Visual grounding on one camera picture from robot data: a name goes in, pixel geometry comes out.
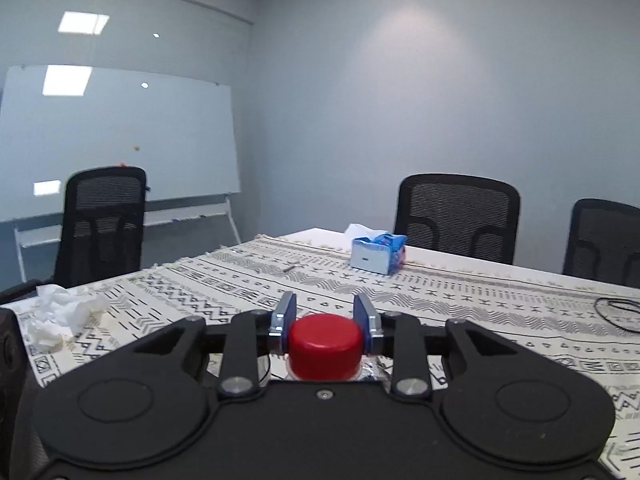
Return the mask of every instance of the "geometric pattern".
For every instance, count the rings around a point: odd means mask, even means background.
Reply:
[[[31,365],[44,385],[185,316],[226,323],[238,312],[271,310],[283,292],[292,290],[299,317],[319,312],[351,317],[353,295],[364,292],[378,310],[412,314],[425,324],[442,325],[451,317],[472,320],[600,382],[617,416],[602,461],[621,477],[638,477],[640,453],[635,457],[633,448],[640,449],[640,336],[602,320],[593,304],[600,296],[616,294],[640,300],[640,290],[606,284],[594,284],[607,287],[601,290],[573,290],[411,262],[393,276],[381,276],[352,269],[348,257],[341,250],[259,237],[106,280],[94,290],[108,301],[107,311],[99,319],[91,317],[73,341],[54,353],[41,354],[27,346]],[[18,320],[29,316],[21,314]],[[638,315],[623,321],[640,329]],[[219,362],[220,356],[213,358],[212,366]],[[382,365],[390,370],[392,361],[382,359]],[[430,357],[430,369],[434,387],[447,387],[437,357]],[[284,377],[284,361],[273,358],[271,371]]]

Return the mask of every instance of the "blue tissue pack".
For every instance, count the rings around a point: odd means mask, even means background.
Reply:
[[[406,236],[383,234],[375,238],[354,238],[351,267],[378,274],[392,274],[404,262]]]

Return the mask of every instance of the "whiteboard leg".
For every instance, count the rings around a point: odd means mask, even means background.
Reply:
[[[229,197],[225,197],[226,200],[226,215],[229,217],[229,223],[231,224],[231,228],[234,231],[234,236],[236,237],[236,241],[238,242],[238,245],[240,245],[242,243],[242,240],[240,240],[240,235],[238,234],[238,228],[236,227],[236,223],[234,222],[234,218],[231,215],[231,202],[229,201]]]
[[[15,255],[18,256],[18,267],[20,267],[20,278],[23,283],[27,282],[27,274],[24,272],[24,260],[22,259],[22,246],[18,238],[18,227],[14,225]]]

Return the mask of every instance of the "crumpled paper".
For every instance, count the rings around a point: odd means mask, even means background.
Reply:
[[[380,229],[369,229],[362,224],[349,224],[344,234],[349,240],[353,240],[354,238],[369,238],[373,240],[377,236],[388,234],[388,232],[389,231]]]
[[[42,352],[82,332],[90,314],[108,307],[104,298],[88,294],[86,288],[66,290],[59,285],[43,285],[36,290],[38,303],[22,328],[29,343]]]

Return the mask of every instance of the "red lid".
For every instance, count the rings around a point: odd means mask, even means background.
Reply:
[[[364,343],[353,319],[311,314],[291,325],[289,367],[303,381],[345,381],[357,372]]]

